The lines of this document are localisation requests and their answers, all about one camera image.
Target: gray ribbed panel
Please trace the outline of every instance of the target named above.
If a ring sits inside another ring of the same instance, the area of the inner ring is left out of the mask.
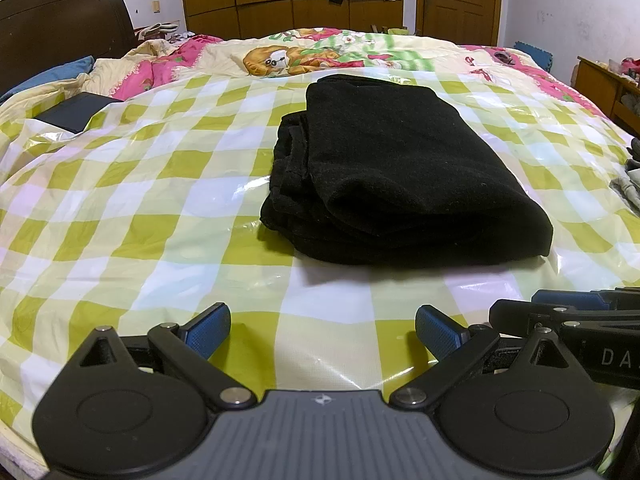
[[[377,391],[268,393],[220,415],[187,458],[153,480],[504,480],[447,447],[431,420]],[[598,480],[593,472],[570,477]]]

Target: green and white checkered cover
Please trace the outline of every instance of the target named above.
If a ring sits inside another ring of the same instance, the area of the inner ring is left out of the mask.
[[[421,304],[471,323],[485,321],[496,299],[528,300],[539,288],[640,284],[640,219],[608,187],[628,136],[575,103],[447,72],[341,70],[428,86],[454,105],[549,214],[551,255],[399,270],[294,254],[258,220],[272,149],[280,118],[303,110],[309,83],[334,72],[191,76],[110,105],[70,140],[32,119],[0,124],[6,424],[33,441],[34,406],[97,325],[142,334],[225,301],[231,337],[212,362],[259,394],[388,395],[430,361],[414,333]],[[14,173],[19,160],[31,161]]]

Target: blue cloth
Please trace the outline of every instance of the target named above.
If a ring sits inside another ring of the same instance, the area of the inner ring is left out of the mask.
[[[517,41],[514,48],[524,52],[525,54],[529,54],[533,58],[533,61],[535,61],[542,70],[551,72],[551,66],[554,62],[553,54],[536,46],[522,43],[521,41]]]
[[[49,68],[49,70],[40,72],[38,75],[27,79],[27,81],[25,81],[24,83],[20,83],[18,86],[11,88],[11,90],[0,97],[0,104],[4,103],[9,97],[17,94],[18,92],[28,90],[29,88],[33,88],[34,86],[43,85],[44,83],[51,83],[53,81],[60,81],[63,79],[75,79],[82,73],[88,74],[94,68],[94,64],[94,57],[87,56],[83,57],[82,59],[72,61],[71,63],[66,63],[64,65]]]

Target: wooden desk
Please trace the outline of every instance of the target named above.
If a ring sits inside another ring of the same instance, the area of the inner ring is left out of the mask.
[[[620,102],[625,94],[640,97],[640,88],[593,61],[578,57],[580,65],[575,89],[591,99],[602,112],[631,135],[640,137],[640,117]]]

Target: headboard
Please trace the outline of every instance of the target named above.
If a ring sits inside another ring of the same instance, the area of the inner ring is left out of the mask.
[[[136,45],[123,0],[0,0],[0,30],[0,95],[48,68]]]

